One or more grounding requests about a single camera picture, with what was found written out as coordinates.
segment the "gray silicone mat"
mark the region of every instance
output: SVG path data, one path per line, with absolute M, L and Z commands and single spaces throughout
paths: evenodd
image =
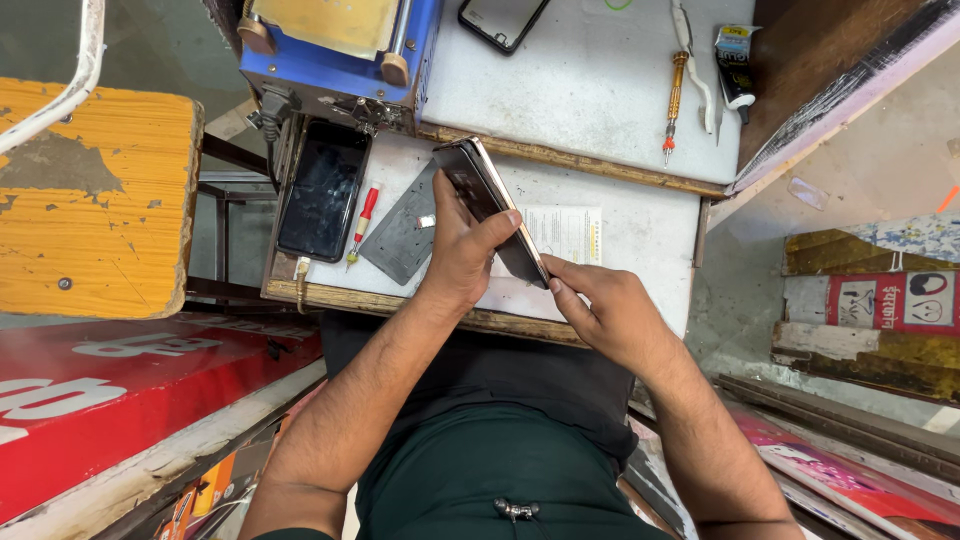
M 361 257 L 401 285 L 414 277 L 433 249 L 434 228 L 417 229 L 417 218 L 436 212 L 433 201 L 435 172 L 437 162 L 430 160 L 360 245 Z

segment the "forearm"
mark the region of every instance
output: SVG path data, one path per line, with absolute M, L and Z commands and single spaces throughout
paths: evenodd
M 415 295 L 300 413 L 264 479 L 346 494 L 461 315 Z
M 283 435 L 241 539 L 283 527 L 340 538 L 348 490 L 462 314 L 418 294 L 383 325 Z
M 650 392 L 670 478 L 698 524 L 792 517 L 754 446 L 676 340 L 653 368 L 635 370 Z

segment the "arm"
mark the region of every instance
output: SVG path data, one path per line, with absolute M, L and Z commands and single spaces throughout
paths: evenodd
M 487 290 L 492 249 L 520 225 L 516 210 L 482 224 L 443 172 L 434 176 L 437 229 L 423 283 L 279 442 L 240 532 L 313 528 L 340 538 L 347 492 L 370 464 L 420 375 Z
M 636 275 L 541 257 L 577 334 L 649 390 L 670 478 L 700 534 L 802 539 L 780 487 Z

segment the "glue tube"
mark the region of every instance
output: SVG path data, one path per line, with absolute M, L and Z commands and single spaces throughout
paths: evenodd
M 759 29 L 758 26 L 726 25 L 720 28 L 714 43 L 724 101 L 727 109 L 740 113 L 744 124 L 750 123 L 747 108 L 756 101 L 754 78 L 750 73 L 750 39 Z

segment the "hand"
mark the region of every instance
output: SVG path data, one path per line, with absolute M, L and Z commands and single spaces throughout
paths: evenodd
M 487 291 L 493 249 L 516 232 L 523 218 L 516 210 L 506 210 L 477 223 L 443 170 L 433 175 L 433 198 L 433 257 L 417 294 L 429 295 L 462 317 Z
M 633 272 L 575 264 L 547 254 L 540 258 L 554 276 L 550 291 L 557 309 L 603 356 L 644 378 L 684 346 Z M 589 307 L 578 292 L 589 298 Z

